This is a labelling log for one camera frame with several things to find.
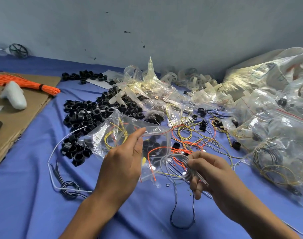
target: forearm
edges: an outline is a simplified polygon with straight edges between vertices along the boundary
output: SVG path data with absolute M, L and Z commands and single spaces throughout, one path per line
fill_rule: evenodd
M 258 209 L 249 209 L 246 211 L 246 215 L 240 224 L 252 239 L 300 239 L 294 231 L 285 225 L 262 202 Z
M 109 206 L 107 202 L 89 197 L 81 203 L 59 239 L 97 238 L 116 211 L 117 209 Z

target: cardboard sheet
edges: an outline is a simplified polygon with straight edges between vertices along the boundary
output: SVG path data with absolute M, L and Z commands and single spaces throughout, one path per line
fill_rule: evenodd
M 56 86 L 61 79 L 54 76 L 20 75 L 27 80 L 49 86 Z M 22 111 L 14 109 L 7 99 L 0 98 L 0 105 L 4 106 L 0 111 L 0 121 L 3 123 L 0 129 L 0 162 L 34 117 L 51 99 L 49 94 L 42 91 L 28 88 L 23 88 L 23 91 L 27 108 Z

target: left hand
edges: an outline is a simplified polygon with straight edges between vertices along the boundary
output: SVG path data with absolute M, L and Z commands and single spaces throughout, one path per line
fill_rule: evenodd
M 141 175 L 142 138 L 140 128 L 105 156 L 96 187 L 90 197 L 106 203 L 116 213 L 134 191 Z

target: gray wall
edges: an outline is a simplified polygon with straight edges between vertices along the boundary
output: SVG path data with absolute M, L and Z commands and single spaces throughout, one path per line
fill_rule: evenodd
M 303 0 L 0 0 L 0 42 L 46 58 L 145 69 L 151 56 L 156 71 L 221 75 L 303 47 Z

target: bundle of orange wires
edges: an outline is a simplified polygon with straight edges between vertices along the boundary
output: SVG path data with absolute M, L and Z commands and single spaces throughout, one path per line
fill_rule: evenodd
M 10 74 L 0 74 L 0 86 L 4 86 L 10 81 L 14 81 L 17 83 L 21 88 L 31 88 L 31 89 L 36 89 L 36 90 L 42 90 L 50 95 L 57 95 L 58 93 L 61 92 L 59 88 L 48 86 L 48 85 L 43 85 L 39 84 L 27 79 L 24 79 L 22 76 L 16 74 L 17 76 L 13 76 Z

